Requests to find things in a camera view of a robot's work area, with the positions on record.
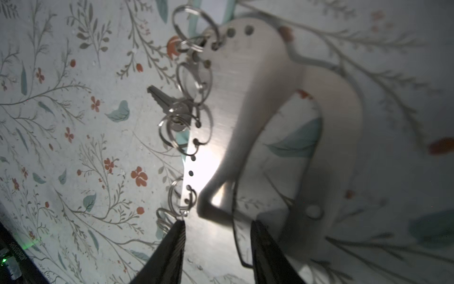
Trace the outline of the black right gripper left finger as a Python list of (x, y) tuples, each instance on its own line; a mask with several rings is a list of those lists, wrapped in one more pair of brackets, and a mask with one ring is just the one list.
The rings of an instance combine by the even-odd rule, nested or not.
[(176, 221), (130, 284), (180, 284), (185, 242), (185, 222)]

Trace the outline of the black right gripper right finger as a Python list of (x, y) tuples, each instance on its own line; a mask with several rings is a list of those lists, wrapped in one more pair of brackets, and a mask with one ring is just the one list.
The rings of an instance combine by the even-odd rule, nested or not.
[(251, 223), (251, 248), (255, 283), (305, 284), (259, 220)]

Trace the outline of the silver metal carabiner key holder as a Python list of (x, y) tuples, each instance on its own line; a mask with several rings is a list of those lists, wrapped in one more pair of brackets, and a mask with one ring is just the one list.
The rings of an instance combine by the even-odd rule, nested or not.
[(322, 132), (303, 174), (295, 206), (284, 224), (284, 241), (296, 258), (319, 246), (341, 205), (357, 159), (363, 129), (362, 103), (341, 76), (318, 65), (292, 61), (278, 31), (263, 20), (240, 18), (217, 25), (207, 13), (181, 5), (175, 14), (202, 17), (209, 27), (197, 42), (175, 31), (201, 63), (192, 67), (202, 99), (177, 86), (192, 106), (183, 188), (189, 203), (185, 251), (210, 276), (251, 281), (252, 267), (236, 240), (235, 199), (253, 146), (277, 111), (297, 89), (312, 95), (322, 115)]

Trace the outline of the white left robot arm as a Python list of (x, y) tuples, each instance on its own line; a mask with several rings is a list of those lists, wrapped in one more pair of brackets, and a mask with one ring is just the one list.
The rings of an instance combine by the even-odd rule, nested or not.
[(1, 224), (1, 283), (49, 284), (34, 262)]

